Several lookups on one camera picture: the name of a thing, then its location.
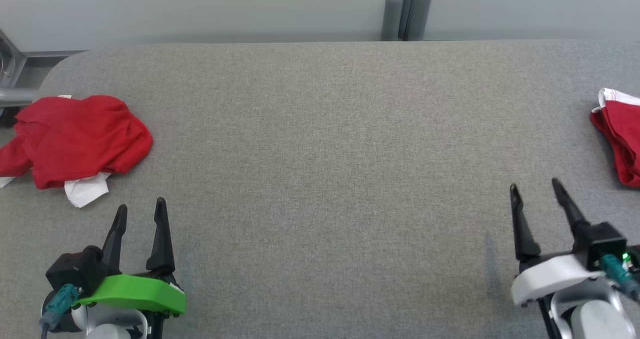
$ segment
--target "white wall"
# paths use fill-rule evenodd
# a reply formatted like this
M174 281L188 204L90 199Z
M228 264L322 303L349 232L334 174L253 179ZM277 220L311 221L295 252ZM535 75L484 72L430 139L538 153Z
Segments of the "white wall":
M158 42L378 40L384 0L0 0L23 52ZM432 0L427 40L640 40L639 0Z

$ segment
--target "gray tabletop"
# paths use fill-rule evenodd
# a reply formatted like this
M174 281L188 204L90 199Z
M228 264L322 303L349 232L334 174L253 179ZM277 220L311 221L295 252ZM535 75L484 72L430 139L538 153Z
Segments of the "gray tabletop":
M84 52L41 96L113 95L155 139L83 209L27 175L0 190L0 314L39 334L44 273L100 246L144 270L167 201L187 313L165 338L545 338L510 299L515 182L544 252L572 240L551 188L640 243L592 126L600 88L640 96L640 44L370 42L142 45ZM0 131L0 145L13 136ZM640 311L624 302L636 326ZM57 338L77 338L59 335Z

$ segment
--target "red cloth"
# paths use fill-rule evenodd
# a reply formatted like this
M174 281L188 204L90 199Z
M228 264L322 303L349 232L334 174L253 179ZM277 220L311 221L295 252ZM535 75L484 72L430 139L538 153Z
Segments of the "red cloth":
M591 122L613 149L617 177L626 186L640 188L640 99L605 88L599 102Z
M38 189L63 187L67 180L101 171L125 174L153 144L147 127L109 95L43 97L16 119L16 137L0 149L0 177L19 177L33 168Z

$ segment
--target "green plastic bracket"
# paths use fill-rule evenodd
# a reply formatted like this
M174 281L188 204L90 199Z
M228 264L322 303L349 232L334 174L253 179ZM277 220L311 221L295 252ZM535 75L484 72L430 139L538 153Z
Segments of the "green plastic bracket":
M80 298L74 305L98 303L111 307L146 310L169 315L185 314L185 293L166 282L150 277L112 275L104 278L93 296Z

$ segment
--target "teal cable connector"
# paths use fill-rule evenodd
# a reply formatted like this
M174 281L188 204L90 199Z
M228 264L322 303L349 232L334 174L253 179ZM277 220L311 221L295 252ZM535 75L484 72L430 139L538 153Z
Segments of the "teal cable connector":
M613 254L604 255L599 261L606 276L619 285L620 291L632 300L640 302L640 284L622 267L622 262Z
M42 338L47 337L49 329L54 329L60 323L62 315L71 308L78 297L80 292L72 284L64 284L62 288L57 291L55 296L46 305L46 312L42 314L39 320L39 325L42 327Z

